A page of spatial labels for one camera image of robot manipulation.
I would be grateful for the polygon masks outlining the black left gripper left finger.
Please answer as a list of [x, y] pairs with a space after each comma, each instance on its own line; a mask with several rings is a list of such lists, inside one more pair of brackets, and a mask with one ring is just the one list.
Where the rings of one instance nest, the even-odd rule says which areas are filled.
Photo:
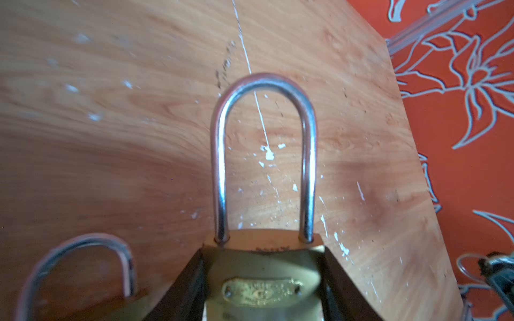
[[144, 321], [203, 320], [206, 273], [203, 251], [198, 250]]

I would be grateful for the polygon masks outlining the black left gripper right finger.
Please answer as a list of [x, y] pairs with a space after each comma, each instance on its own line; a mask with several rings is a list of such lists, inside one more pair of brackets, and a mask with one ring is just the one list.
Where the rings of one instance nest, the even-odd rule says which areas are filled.
[[383, 321], [328, 247], [323, 254], [321, 277], [324, 320]]

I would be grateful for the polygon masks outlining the brass padlock with steel shackle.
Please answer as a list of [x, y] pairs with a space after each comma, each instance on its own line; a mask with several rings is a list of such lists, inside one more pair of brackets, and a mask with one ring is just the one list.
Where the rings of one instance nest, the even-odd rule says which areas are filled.
[[[248, 93], [272, 90], [296, 108], [302, 130], [297, 219], [279, 223], [282, 207], [258, 208], [247, 227], [229, 228], [226, 129], [230, 112]], [[321, 320], [323, 241], [314, 232], [317, 123], [305, 92], [285, 77], [246, 76], [218, 100], [211, 121], [214, 234], [203, 245], [206, 320]]]

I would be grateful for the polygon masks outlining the key with ring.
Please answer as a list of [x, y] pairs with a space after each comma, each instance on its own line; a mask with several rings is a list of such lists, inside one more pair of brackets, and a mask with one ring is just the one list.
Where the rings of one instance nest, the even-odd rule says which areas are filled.
[[[463, 261], [469, 258], [477, 259], [480, 276], [471, 274], [464, 267]], [[463, 254], [457, 258], [456, 266], [467, 278], [475, 281], [472, 284], [459, 285], [460, 295], [464, 301], [463, 320], [499, 320], [506, 312], [513, 315], [513, 253]], [[496, 308], [490, 317], [475, 318], [471, 312], [471, 304], [466, 298], [470, 290], [494, 291], [503, 304]]]

